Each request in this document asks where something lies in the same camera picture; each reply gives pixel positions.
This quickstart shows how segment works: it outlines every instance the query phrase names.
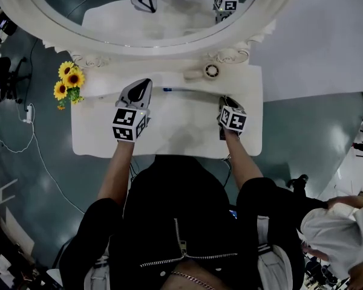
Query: hand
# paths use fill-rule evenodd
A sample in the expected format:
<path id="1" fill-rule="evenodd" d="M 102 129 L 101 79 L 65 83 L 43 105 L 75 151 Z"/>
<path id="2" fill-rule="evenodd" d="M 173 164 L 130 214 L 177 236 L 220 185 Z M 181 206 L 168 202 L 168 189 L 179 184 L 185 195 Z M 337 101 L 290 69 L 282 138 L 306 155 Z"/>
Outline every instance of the hand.
<path id="1" fill-rule="evenodd" d="M 305 245 L 301 245 L 301 249 L 305 253 L 309 253 L 309 251 L 310 251 L 310 248 L 308 246 L 305 246 Z"/>
<path id="2" fill-rule="evenodd" d="M 330 210 L 332 207 L 335 206 L 335 204 L 339 203 L 339 197 L 336 197 L 336 198 L 332 198 L 332 199 L 329 199 L 327 201 L 327 204 L 328 204 L 328 209 Z"/>
<path id="3" fill-rule="evenodd" d="M 355 265 L 348 273 L 351 280 L 347 290 L 363 290 L 363 262 Z"/>
<path id="4" fill-rule="evenodd" d="M 239 140 L 238 132 L 226 129 L 226 127 L 222 126 L 224 130 L 224 135 L 227 137 L 234 137 L 235 139 Z"/>

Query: sunflower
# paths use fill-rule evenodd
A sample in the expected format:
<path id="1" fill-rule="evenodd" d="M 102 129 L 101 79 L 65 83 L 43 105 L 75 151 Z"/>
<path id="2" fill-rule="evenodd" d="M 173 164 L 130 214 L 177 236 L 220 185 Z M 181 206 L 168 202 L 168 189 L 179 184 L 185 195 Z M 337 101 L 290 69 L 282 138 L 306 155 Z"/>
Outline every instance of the sunflower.
<path id="1" fill-rule="evenodd" d="M 54 87 L 54 96 L 58 100 L 62 100 L 67 95 L 67 87 L 63 82 L 57 82 Z"/>
<path id="2" fill-rule="evenodd" d="M 79 68 L 74 67 L 65 75 L 64 83 L 69 88 L 81 87 L 85 83 L 85 76 Z"/>
<path id="3" fill-rule="evenodd" d="M 65 75 L 70 72 L 70 70 L 74 67 L 74 63 L 71 61 L 66 61 L 62 63 L 59 67 L 59 77 L 61 79 L 65 78 Z"/>

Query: oval mirror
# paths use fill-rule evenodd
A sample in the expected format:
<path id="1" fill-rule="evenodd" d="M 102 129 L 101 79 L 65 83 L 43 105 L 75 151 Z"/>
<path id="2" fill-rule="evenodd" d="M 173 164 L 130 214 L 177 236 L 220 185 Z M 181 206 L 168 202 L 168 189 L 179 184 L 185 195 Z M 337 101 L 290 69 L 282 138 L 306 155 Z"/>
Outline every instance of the oval mirror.
<path id="1" fill-rule="evenodd" d="M 0 5 L 21 28 L 54 46 L 157 59 L 245 40 L 269 24 L 286 1 L 0 0 Z"/>

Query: white backdrop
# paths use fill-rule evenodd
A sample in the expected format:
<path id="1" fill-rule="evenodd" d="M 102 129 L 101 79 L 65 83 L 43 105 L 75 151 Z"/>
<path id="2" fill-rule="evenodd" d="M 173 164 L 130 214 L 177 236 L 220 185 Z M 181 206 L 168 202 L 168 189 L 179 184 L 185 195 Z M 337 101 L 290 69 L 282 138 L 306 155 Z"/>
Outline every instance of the white backdrop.
<path id="1" fill-rule="evenodd" d="M 363 91 L 363 0 L 290 0 L 250 58 L 265 102 Z"/>

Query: jacket sleeve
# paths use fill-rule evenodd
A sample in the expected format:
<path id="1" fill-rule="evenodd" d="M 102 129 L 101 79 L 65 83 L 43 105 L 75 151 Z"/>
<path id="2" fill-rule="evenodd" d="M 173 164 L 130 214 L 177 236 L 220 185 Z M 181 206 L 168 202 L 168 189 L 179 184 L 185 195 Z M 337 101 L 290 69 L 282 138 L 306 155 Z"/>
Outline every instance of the jacket sleeve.
<path id="1" fill-rule="evenodd" d="M 89 207 L 59 262 L 65 289 L 83 289 L 86 274 L 104 254 L 110 236 L 117 234 L 121 226 L 122 209 L 112 199 L 98 200 Z"/>
<path id="2" fill-rule="evenodd" d="M 279 188 L 270 178 L 253 178 L 246 181 L 237 198 L 237 212 L 245 215 L 267 216 L 286 209 L 283 202 L 290 202 L 293 193 Z"/>

